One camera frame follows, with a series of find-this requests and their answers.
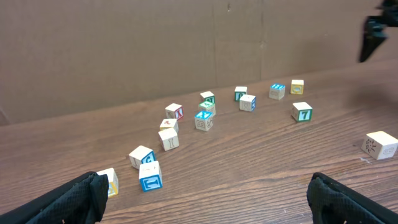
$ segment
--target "wooden table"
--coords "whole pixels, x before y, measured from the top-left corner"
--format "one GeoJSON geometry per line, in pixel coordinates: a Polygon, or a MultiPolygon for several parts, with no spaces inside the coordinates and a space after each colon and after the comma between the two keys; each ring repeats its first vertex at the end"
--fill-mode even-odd
{"type": "Polygon", "coordinates": [[[248,85],[252,112],[239,110],[234,87],[211,90],[217,115],[195,129],[199,93],[145,101],[0,128],[0,213],[89,170],[113,167],[119,195],[102,223],[311,223],[306,200],[314,172],[398,212],[398,156],[376,161],[360,147],[367,133],[398,137],[398,60],[308,73],[248,85]],[[268,97],[273,83],[305,80],[304,95],[268,97]],[[292,103],[313,107],[296,123],[292,103]],[[184,106],[180,147],[165,152],[159,124],[170,103],[184,106]],[[143,192],[128,154],[153,149],[164,187],[143,192]]]}

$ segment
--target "wood grain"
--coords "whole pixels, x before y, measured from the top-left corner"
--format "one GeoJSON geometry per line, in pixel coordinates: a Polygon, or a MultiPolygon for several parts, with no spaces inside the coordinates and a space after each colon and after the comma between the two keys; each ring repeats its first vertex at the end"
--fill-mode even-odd
{"type": "Polygon", "coordinates": [[[115,168],[119,195],[102,223],[311,223],[307,184],[314,172],[398,212],[398,159],[360,150],[366,133],[398,136],[398,60],[248,85],[252,112],[239,110],[234,86],[212,89],[214,126],[195,129],[199,93],[0,127],[0,213],[93,170],[115,168]],[[304,95],[268,98],[269,86],[304,79],[304,95]],[[292,103],[313,107],[296,123],[292,103]],[[180,147],[165,152],[157,135],[170,103],[184,106],[180,147]],[[153,149],[164,188],[144,193],[128,154],[153,149]]]}

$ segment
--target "letter on block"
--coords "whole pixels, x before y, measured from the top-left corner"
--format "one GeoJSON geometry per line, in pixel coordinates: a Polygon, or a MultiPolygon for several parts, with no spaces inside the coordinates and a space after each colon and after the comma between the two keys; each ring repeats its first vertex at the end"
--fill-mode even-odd
{"type": "Polygon", "coordinates": [[[184,110],[181,105],[172,103],[166,107],[166,118],[179,120],[182,117],[184,117],[184,110]]]}
{"type": "Polygon", "coordinates": [[[162,171],[160,170],[158,161],[139,166],[139,182],[141,183],[142,190],[145,192],[163,187],[162,171]]]}
{"type": "Polygon", "coordinates": [[[215,103],[204,101],[199,104],[199,111],[209,111],[214,115],[216,115],[216,105],[215,103]]]}
{"type": "Polygon", "coordinates": [[[290,93],[302,95],[303,92],[304,92],[304,80],[292,80],[290,93]]]}
{"type": "Polygon", "coordinates": [[[107,175],[109,181],[108,197],[115,196],[119,193],[119,180],[113,168],[97,172],[98,175],[107,175]]]}
{"type": "Polygon", "coordinates": [[[179,147],[177,132],[174,128],[168,128],[163,131],[159,131],[160,141],[165,151],[179,147]]]}
{"type": "Polygon", "coordinates": [[[163,119],[162,124],[160,124],[160,130],[163,131],[167,128],[174,128],[175,132],[178,133],[177,119],[163,119]]]}
{"type": "Polygon", "coordinates": [[[239,109],[251,112],[256,108],[256,96],[243,95],[239,100],[239,109]]]}
{"type": "Polygon", "coordinates": [[[154,151],[145,146],[138,146],[129,154],[129,157],[131,165],[136,169],[139,169],[141,164],[156,161],[154,151]]]}
{"type": "Polygon", "coordinates": [[[246,86],[237,86],[235,88],[235,101],[239,101],[243,95],[247,95],[248,88],[246,86]]]}
{"type": "Polygon", "coordinates": [[[285,85],[273,84],[269,88],[269,98],[280,100],[285,96],[285,85]]]}
{"type": "Polygon", "coordinates": [[[214,104],[216,103],[216,98],[215,98],[214,94],[210,91],[200,93],[200,97],[201,97],[202,101],[209,101],[214,104]]]}
{"type": "Polygon", "coordinates": [[[213,127],[213,114],[209,111],[201,111],[195,116],[195,126],[202,131],[208,131],[213,127]]]}
{"type": "Polygon", "coordinates": [[[398,139],[384,131],[378,131],[366,135],[361,149],[375,159],[387,159],[394,155],[397,146],[398,139]]]}
{"type": "Polygon", "coordinates": [[[310,121],[312,118],[312,107],[306,102],[294,103],[292,116],[297,122],[310,121]]]}

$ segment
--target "beige wall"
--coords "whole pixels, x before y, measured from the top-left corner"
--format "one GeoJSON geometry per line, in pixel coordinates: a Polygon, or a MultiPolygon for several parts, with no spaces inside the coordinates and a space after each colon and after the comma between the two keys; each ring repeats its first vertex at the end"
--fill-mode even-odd
{"type": "MultiPolygon", "coordinates": [[[[354,65],[362,23],[380,2],[3,0],[0,118],[19,123],[354,65]]],[[[398,56],[398,29],[387,33],[369,63],[398,56]]]]}

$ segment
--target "wooden block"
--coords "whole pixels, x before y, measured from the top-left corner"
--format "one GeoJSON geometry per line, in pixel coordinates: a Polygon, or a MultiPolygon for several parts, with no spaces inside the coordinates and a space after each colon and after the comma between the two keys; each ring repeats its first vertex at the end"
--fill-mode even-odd
{"type": "Polygon", "coordinates": [[[285,96],[285,85],[273,84],[269,87],[269,98],[280,100],[285,96]]]}
{"type": "Polygon", "coordinates": [[[312,107],[306,102],[294,103],[292,116],[297,122],[310,121],[312,118],[312,107]]]}
{"type": "Polygon", "coordinates": [[[131,165],[136,169],[139,169],[141,164],[156,161],[154,151],[145,146],[138,146],[130,152],[129,157],[131,165]]]}
{"type": "Polygon", "coordinates": [[[172,103],[166,107],[166,118],[179,120],[182,117],[184,117],[184,110],[181,105],[172,103]]]}
{"type": "Polygon", "coordinates": [[[302,95],[303,92],[304,92],[304,80],[292,80],[290,93],[302,95]]]}
{"type": "Polygon", "coordinates": [[[248,88],[246,86],[237,86],[235,88],[235,101],[239,101],[239,99],[243,95],[247,95],[248,93],[248,88]]]}
{"type": "Polygon", "coordinates": [[[208,131],[213,127],[213,114],[209,111],[201,111],[195,115],[195,126],[202,131],[208,131]]]}
{"type": "Polygon", "coordinates": [[[178,133],[177,119],[163,119],[162,124],[160,124],[160,130],[163,131],[167,128],[174,128],[175,132],[178,133]]]}
{"type": "Polygon", "coordinates": [[[145,192],[163,187],[162,171],[160,170],[158,161],[139,166],[139,182],[141,183],[142,190],[145,192]]]}
{"type": "Polygon", "coordinates": [[[213,116],[216,115],[216,104],[209,102],[209,101],[204,101],[199,104],[199,111],[209,111],[213,114],[213,116]]]}
{"type": "Polygon", "coordinates": [[[109,181],[108,197],[119,193],[119,180],[113,168],[97,172],[98,175],[107,175],[109,181]]]}
{"type": "Polygon", "coordinates": [[[394,156],[397,146],[398,139],[384,131],[378,131],[366,135],[361,149],[378,160],[394,156]]]}
{"type": "Polygon", "coordinates": [[[200,93],[200,97],[201,97],[202,101],[209,101],[214,104],[216,103],[216,98],[215,98],[214,94],[210,91],[200,93]]]}
{"type": "Polygon", "coordinates": [[[165,151],[179,147],[177,132],[174,128],[168,128],[163,131],[159,131],[160,141],[165,151]]]}
{"type": "Polygon", "coordinates": [[[239,100],[239,109],[251,112],[256,108],[256,96],[243,95],[239,100]]]}

